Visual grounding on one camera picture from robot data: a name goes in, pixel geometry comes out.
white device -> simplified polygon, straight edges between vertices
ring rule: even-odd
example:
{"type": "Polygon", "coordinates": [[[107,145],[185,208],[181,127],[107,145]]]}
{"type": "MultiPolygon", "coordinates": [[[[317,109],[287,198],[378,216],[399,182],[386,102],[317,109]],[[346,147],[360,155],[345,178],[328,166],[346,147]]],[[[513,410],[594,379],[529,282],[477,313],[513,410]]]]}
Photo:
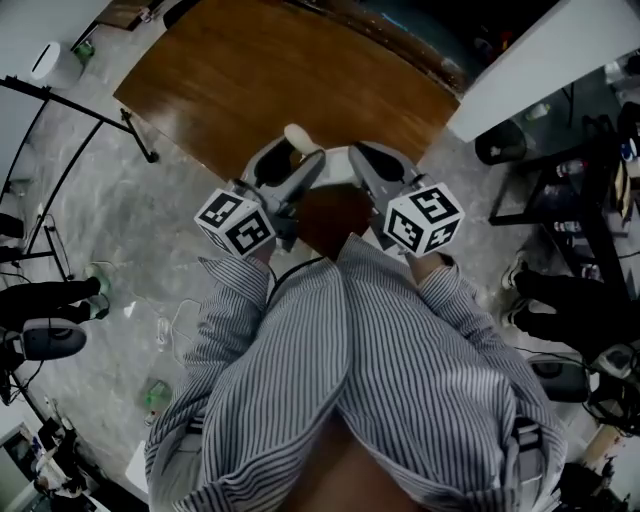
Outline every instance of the white device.
{"type": "Polygon", "coordinates": [[[462,219],[460,203],[438,183],[389,201],[384,233],[419,257],[451,242],[462,219]]]}
{"type": "Polygon", "coordinates": [[[239,258],[276,236],[258,203],[222,189],[209,197],[194,220],[214,245],[239,258]]]}

white panel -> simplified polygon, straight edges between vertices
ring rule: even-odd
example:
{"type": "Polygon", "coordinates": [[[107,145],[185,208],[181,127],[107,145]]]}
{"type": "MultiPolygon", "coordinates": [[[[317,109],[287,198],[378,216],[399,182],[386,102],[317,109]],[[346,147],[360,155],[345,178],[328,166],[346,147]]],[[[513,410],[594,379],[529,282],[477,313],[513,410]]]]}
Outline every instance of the white panel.
{"type": "Polygon", "coordinates": [[[0,187],[43,101],[0,87],[0,187]]]}
{"type": "Polygon", "coordinates": [[[637,9],[627,0],[562,0],[480,75],[448,128],[471,141],[640,47],[637,9]]]}
{"type": "Polygon", "coordinates": [[[73,44],[109,0],[0,1],[0,78],[28,78],[49,41],[73,44]]]}

white cloth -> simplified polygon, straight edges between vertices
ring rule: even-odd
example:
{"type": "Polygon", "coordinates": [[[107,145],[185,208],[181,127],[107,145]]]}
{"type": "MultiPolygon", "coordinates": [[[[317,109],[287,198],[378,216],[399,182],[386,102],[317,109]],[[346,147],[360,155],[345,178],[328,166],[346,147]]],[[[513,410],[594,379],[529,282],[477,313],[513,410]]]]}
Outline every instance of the white cloth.
{"type": "Polygon", "coordinates": [[[267,304],[259,261],[203,263],[215,282],[199,336],[147,444],[152,510],[276,509],[336,412],[430,510],[515,508],[517,416],[542,431],[541,495],[557,482],[563,431],[457,267],[417,287],[406,266],[352,236],[336,263],[299,270],[267,304]],[[199,449],[175,464],[189,434],[201,434],[199,449]]]}

person's leg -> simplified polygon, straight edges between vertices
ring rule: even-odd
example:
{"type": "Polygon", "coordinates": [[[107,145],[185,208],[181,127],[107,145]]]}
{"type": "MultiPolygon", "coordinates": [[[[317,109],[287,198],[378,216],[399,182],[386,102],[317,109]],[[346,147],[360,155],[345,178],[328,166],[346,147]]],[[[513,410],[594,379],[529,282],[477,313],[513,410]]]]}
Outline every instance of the person's leg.
{"type": "Polygon", "coordinates": [[[593,279],[569,276],[545,276],[523,270],[514,276],[518,293],[561,311],[602,310],[619,298],[608,286],[593,279]]]}
{"type": "Polygon", "coordinates": [[[87,299],[100,292],[100,281],[21,284],[0,291],[0,326],[20,332],[32,318],[55,317],[62,306],[87,299]]]}
{"type": "Polygon", "coordinates": [[[24,238],[24,222],[11,215],[0,213],[0,235],[24,238]]]}
{"type": "Polygon", "coordinates": [[[607,319],[601,315],[542,314],[524,308],[513,315],[513,324],[534,338],[570,346],[580,352],[588,363],[615,344],[607,319]]]}
{"type": "Polygon", "coordinates": [[[81,302],[78,306],[62,306],[52,312],[52,316],[63,318],[75,324],[81,324],[87,320],[91,320],[91,305],[88,302],[81,302]]]}

wooden table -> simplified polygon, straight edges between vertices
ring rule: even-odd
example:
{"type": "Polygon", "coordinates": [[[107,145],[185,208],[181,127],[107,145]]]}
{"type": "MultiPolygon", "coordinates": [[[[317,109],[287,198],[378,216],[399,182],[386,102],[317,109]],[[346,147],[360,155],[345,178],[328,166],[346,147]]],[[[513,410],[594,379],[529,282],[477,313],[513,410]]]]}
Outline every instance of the wooden table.
{"type": "Polygon", "coordinates": [[[457,106],[370,39],[267,0],[202,0],[115,96],[225,179],[292,122],[325,147],[371,140],[417,161],[457,106]]]}

